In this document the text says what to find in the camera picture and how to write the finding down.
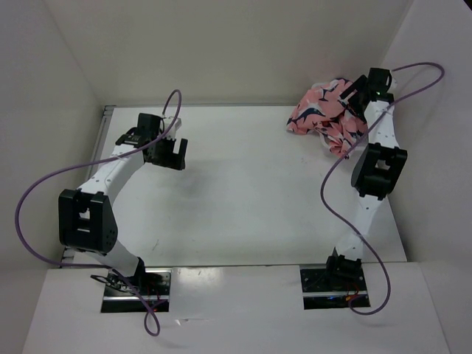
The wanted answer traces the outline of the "pink shark print shorts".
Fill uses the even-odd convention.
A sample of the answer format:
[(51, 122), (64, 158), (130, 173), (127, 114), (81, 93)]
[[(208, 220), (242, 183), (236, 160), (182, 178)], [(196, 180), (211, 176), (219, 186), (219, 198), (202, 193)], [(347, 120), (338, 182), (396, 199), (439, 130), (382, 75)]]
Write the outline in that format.
[(367, 124), (341, 98), (351, 85), (344, 78), (312, 85), (293, 109), (286, 130), (317, 134), (332, 154), (344, 155), (367, 131)]

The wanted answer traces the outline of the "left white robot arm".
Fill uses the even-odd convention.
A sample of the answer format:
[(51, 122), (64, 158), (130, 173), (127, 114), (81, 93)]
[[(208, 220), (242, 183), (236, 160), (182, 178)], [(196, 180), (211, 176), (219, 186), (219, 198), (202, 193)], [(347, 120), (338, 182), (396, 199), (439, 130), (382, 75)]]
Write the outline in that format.
[(60, 243), (87, 253), (122, 274), (121, 286), (137, 295), (147, 286), (143, 261), (119, 240), (113, 204), (133, 174), (145, 164), (183, 170), (188, 141), (176, 139), (181, 119), (140, 114), (135, 127), (121, 135), (107, 162), (75, 190), (58, 198)]

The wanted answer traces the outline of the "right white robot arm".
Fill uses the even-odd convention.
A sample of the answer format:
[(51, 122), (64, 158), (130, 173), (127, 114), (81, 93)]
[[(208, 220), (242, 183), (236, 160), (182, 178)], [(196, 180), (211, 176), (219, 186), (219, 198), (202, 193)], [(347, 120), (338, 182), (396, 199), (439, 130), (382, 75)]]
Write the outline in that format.
[(364, 242), (359, 237), (368, 235), (375, 214), (395, 188), (407, 160), (407, 151), (400, 148), (395, 137), (394, 87), (389, 70), (371, 68), (367, 76), (360, 76), (341, 94), (348, 107), (365, 120), (369, 133), (351, 175), (351, 186), (358, 193), (353, 222), (356, 230), (338, 242), (323, 273), (325, 285), (332, 290), (359, 280), (364, 256)]

